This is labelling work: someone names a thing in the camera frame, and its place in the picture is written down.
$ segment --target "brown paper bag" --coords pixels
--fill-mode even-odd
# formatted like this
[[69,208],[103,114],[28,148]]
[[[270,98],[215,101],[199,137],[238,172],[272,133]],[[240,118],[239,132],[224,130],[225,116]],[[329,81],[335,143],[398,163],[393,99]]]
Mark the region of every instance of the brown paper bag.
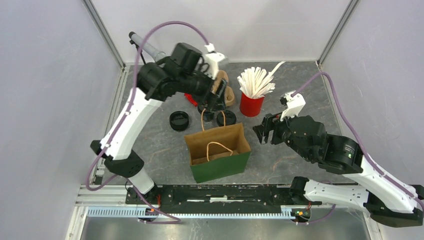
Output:
[[251,148],[243,124],[224,125],[184,136],[190,168],[197,183],[244,172]]

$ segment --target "gray marble tabletop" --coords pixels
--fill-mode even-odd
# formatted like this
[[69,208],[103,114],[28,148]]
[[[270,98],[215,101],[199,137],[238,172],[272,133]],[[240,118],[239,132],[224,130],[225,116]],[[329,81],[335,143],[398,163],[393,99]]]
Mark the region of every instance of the gray marble tabletop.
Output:
[[[205,184],[287,184],[293,177],[303,176],[316,181],[330,180],[333,183],[350,183],[351,180],[325,172],[316,164],[310,164],[298,156],[285,144],[260,145],[253,126],[262,122],[265,114],[276,114],[283,110],[280,96],[285,92],[294,91],[314,75],[318,68],[314,62],[286,62],[274,74],[274,92],[265,96],[261,113],[256,117],[246,117],[240,113],[239,104],[241,91],[237,76],[246,68],[261,67],[272,71],[277,62],[235,62],[227,64],[222,70],[229,77],[236,103],[229,107],[237,116],[237,122],[243,123],[244,134],[250,144],[251,155],[244,173],[223,177],[205,182]],[[123,94],[122,106],[128,98],[133,71],[131,70]],[[340,134],[335,114],[329,99],[327,89],[321,78],[313,81],[303,92],[306,106],[300,115],[310,115],[315,121],[322,122],[330,134]],[[189,115],[188,129],[177,132],[171,129],[169,116],[174,111],[185,111]],[[217,127],[215,120],[205,123],[205,128]],[[197,109],[191,105],[183,94],[178,93],[167,99],[166,102],[153,114],[138,136],[133,150],[144,160],[148,174],[157,183],[161,184],[195,184],[189,167],[189,152],[184,141],[184,135],[200,132],[201,121]],[[103,180],[111,176],[106,171]],[[117,177],[110,184],[124,184],[125,179]]]

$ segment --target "metal frame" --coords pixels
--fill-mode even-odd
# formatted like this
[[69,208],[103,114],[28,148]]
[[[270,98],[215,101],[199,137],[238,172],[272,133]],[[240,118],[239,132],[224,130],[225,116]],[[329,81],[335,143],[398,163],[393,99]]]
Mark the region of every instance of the metal frame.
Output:
[[343,28],[346,26],[346,23],[348,22],[349,18],[351,17],[353,11],[355,10],[356,6],[358,5],[360,0],[350,0],[349,4],[347,5],[346,9],[344,10],[343,15],[341,16],[340,20],[337,23],[337,26],[335,27],[330,39],[327,42],[327,45],[325,45],[324,50],[321,53],[321,56],[319,56],[318,60],[316,61],[318,65],[322,65],[323,62],[328,57],[331,49],[333,48],[334,44],[337,41],[337,38],[339,37],[340,33],[342,32]]
[[[127,205],[125,199],[127,190],[124,185],[106,185],[98,191],[89,191],[81,185],[72,218],[66,233],[66,240],[80,240],[87,217],[146,217],[144,210],[147,205]],[[213,219],[289,219],[287,211],[304,209],[301,205],[282,205],[281,214],[173,214],[182,219],[213,218]],[[312,206],[313,208],[331,208],[331,205]],[[382,240],[380,224],[376,223],[365,213],[363,215],[371,240]]]
[[104,41],[106,42],[107,47],[109,48],[110,52],[113,54],[113,57],[115,58],[116,62],[121,68],[124,68],[125,62],[122,59],[121,55],[119,54],[119,51],[114,44],[114,41],[112,41],[112,38],[108,33],[108,30],[106,30],[106,27],[103,24],[103,21],[100,18],[99,13],[97,12],[92,0],[82,0],[82,2],[84,3],[84,6],[87,8],[88,13],[93,19],[95,26],[97,27],[99,33],[101,34]]
[[[119,76],[119,80],[116,86],[116,92],[112,102],[112,108],[109,114],[109,119],[107,120],[106,129],[104,130],[104,135],[108,134],[109,129],[112,128],[114,122],[119,116],[120,106],[123,100],[124,89],[125,85],[127,84],[127,77],[130,72],[130,68],[130,65],[126,65]],[[98,161],[97,167],[94,168],[94,171],[91,173],[91,179],[94,180],[96,177],[103,176],[103,174],[105,174],[104,159]]]

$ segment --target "white wall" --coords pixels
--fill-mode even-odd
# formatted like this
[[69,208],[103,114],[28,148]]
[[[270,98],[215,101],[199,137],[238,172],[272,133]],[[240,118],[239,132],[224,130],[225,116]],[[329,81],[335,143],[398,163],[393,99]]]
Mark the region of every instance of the white wall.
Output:
[[[136,55],[128,33],[143,37],[166,21],[199,28],[231,61],[317,60],[349,0],[92,0],[123,60]],[[149,42],[170,53],[178,42],[204,50],[184,26],[166,26]]]
[[[421,185],[423,11],[422,0],[359,2],[323,66],[373,158],[402,181]],[[423,239],[424,227],[384,231],[389,240]]]
[[0,7],[0,239],[64,239],[120,68],[79,0]]

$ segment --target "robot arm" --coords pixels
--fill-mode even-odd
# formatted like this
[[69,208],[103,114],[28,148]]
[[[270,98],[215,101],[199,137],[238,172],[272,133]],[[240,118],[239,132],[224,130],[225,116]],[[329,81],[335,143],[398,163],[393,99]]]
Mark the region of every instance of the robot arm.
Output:
[[[374,220],[391,227],[421,226],[423,212],[417,208],[417,202],[380,175],[354,140],[328,134],[324,124],[309,115],[298,116],[305,100],[300,94],[291,97],[292,93],[281,98],[286,110],[267,114],[261,125],[253,127],[259,141],[265,144],[273,131],[271,144],[285,143],[305,161],[317,163],[329,173],[343,175],[360,184],[357,187],[340,186],[296,177],[292,183],[293,197],[298,202],[318,201],[351,207],[370,213]],[[387,171],[383,172],[422,199],[422,186],[407,185]]]
[[[102,157],[105,158],[106,168],[111,173],[128,178],[142,194],[149,192],[155,183],[143,168],[143,160],[132,147],[148,119],[162,102],[180,92],[191,94],[199,105],[209,111],[225,109],[224,92],[227,82],[220,79],[215,83],[218,63],[225,57],[215,52],[212,44],[206,47],[208,53],[202,55],[193,46],[178,43],[171,56],[143,65],[137,74],[136,89],[131,91],[111,130],[103,139],[91,143],[96,154],[105,149]],[[132,94],[135,96],[129,108]]]

